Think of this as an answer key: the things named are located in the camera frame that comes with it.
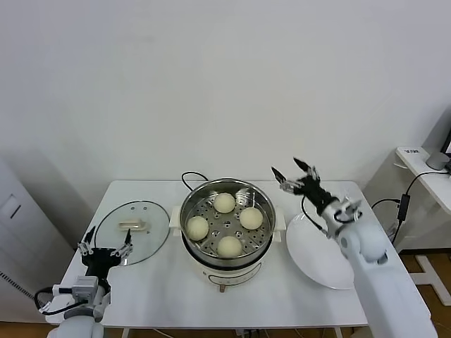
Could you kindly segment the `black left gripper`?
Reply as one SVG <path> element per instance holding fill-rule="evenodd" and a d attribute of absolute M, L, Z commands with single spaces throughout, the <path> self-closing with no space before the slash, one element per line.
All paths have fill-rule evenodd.
<path fill-rule="evenodd" d="M 80 242 L 78 250 L 82 255 L 82 264 L 87 268 L 86 276 L 95 276 L 97 278 L 107 278 L 109 270 L 119 265 L 119 257 L 124 263 L 132 252 L 131 230 L 127 231 L 124 243 L 118 249 L 118 256 L 113 249 L 91 247 L 91 241 L 96 231 L 96 227 L 89 230 Z"/>

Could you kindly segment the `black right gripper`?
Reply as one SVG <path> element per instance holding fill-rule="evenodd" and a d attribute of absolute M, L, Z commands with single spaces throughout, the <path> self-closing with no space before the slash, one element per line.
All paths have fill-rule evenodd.
<path fill-rule="evenodd" d="M 321 186 L 321 178 L 314 166 L 310 166 L 306 162 L 293 158 L 296 165 L 307 175 L 297 182 L 288 180 L 279 170 L 272 167 L 271 171 L 279 184 L 279 187 L 284 192 L 298 192 L 304 195 L 316 207 L 317 213 L 323 213 L 327 206 L 333 203 L 333 195 L 327 192 Z"/>

